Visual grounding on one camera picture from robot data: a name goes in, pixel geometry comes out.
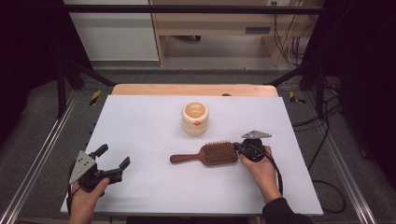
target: table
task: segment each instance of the table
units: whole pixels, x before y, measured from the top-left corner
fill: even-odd
[[[223,93],[232,96],[220,96]],[[210,113],[209,129],[198,137],[181,127],[181,108],[191,101],[205,102]],[[251,111],[241,116],[247,108]],[[173,154],[197,153],[208,142],[241,142],[241,135],[252,129],[273,135],[263,142],[273,148],[283,175],[284,196],[294,212],[322,215],[283,99],[277,97],[274,87],[254,85],[116,86],[106,99],[87,152],[107,143],[109,150],[97,159],[99,169],[114,169],[126,156],[131,157],[131,165],[122,182],[107,188],[95,212],[120,216],[259,215],[264,206],[262,196],[240,161],[210,168],[200,161],[169,161]],[[67,211],[65,204],[61,211]]]
[[[149,0],[149,3],[154,6],[271,6],[269,0]],[[281,7],[320,6],[320,2],[314,0],[277,1],[277,3]],[[287,52],[289,38],[300,36],[306,39],[315,27],[315,23],[308,15],[277,15],[276,26],[272,14],[152,13],[151,16],[161,65],[164,65],[169,35],[259,35],[264,41],[273,65],[278,66],[282,54]],[[277,43],[274,39],[275,30],[279,34]]]

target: black curtain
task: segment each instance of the black curtain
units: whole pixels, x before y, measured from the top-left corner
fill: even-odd
[[[351,1],[326,1],[345,4]],[[340,77],[341,102],[361,146],[396,188],[396,2],[356,0],[323,54],[327,76]],[[310,60],[335,18],[319,18]]]
[[[67,12],[47,11],[33,0],[2,0],[0,29],[1,143],[25,108],[29,91],[55,80],[60,63],[73,59],[92,66]]]

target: hairbrush handle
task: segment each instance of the hairbrush handle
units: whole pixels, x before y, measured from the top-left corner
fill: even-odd
[[[172,163],[178,163],[183,161],[192,161],[192,160],[202,160],[201,154],[190,154],[190,155],[173,155],[170,158]]]

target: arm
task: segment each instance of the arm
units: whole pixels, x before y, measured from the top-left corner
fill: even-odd
[[[78,182],[73,184],[73,201],[69,224],[89,224],[92,223],[93,210],[96,203],[108,186],[109,179],[105,178],[91,192],[87,192],[80,188]]]
[[[271,148],[266,146],[265,150],[272,155]],[[279,192],[276,185],[276,170],[267,158],[259,162],[253,162],[241,155],[241,162],[249,169],[254,181],[260,189],[265,206],[262,215],[267,224],[288,223],[305,224],[312,223],[309,217],[294,214],[286,199]]]

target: floor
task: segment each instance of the floor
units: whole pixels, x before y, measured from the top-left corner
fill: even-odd
[[[272,66],[269,54],[257,36],[202,36],[200,41],[192,36],[172,36],[169,38],[163,67],[158,62],[92,64],[101,75],[127,83],[263,84],[293,68],[285,62],[280,66]],[[92,93],[97,88],[102,90],[104,96],[111,93],[111,88],[98,84],[94,79],[84,77],[84,80],[86,86],[83,91],[67,88],[68,97],[75,101],[75,106],[65,123],[55,119],[56,83],[32,90],[20,122],[0,151],[0,177],[8,181],[1,189],[2,223],[8,217],[18,217],[20,223],[45,223],[46,220],[47,223],[55,223],[54,219],[67,219],[66,214],[59,214],[65,190],[65,180],[59,176],[63,176],[68,169],[68,161],[85,148],[100,115],[106,98],[101,97],[96,106],[88,106]],[[315,92],[300,91],[297,85],[299,80],[300,77],[294,77],[277,87],[279,95],[285,100],[292,123],[314,115],[311,101]],[[339,84],[337,78],[329,77],[329,81],[333,85]],[[295,93],[296,99],[305,100],[307,104],[292,102],[291,91]],[[332,96],[332,92],[326,92],[326,96]],[[315,223],[396,223],[395,190],[389,186],[375,161],[361,157],[359,143],[345,118],[337,113],[331,121],[331,135],[313,165],[311,176],[313,179],[332,181],[346,197],[347,208],[341,214],[325,213],[323,217],[312,219]],[[48,138],[55,127],[59,132]],[[307,132],[296,131],[306,163],[314,156],[324,127]],[[37,155],[43,158],[41,163],[37,161]],[[320,183],[317,188],[323,206],[334,209],[340,207],[342,202],[337,192]],[[8,211],[8,208],[15,208],[15,211]],[[96,221],[104,220],[108,220],[108,216],[96,217]],[[125,218],[115,217],[115,221],[125,223]]]

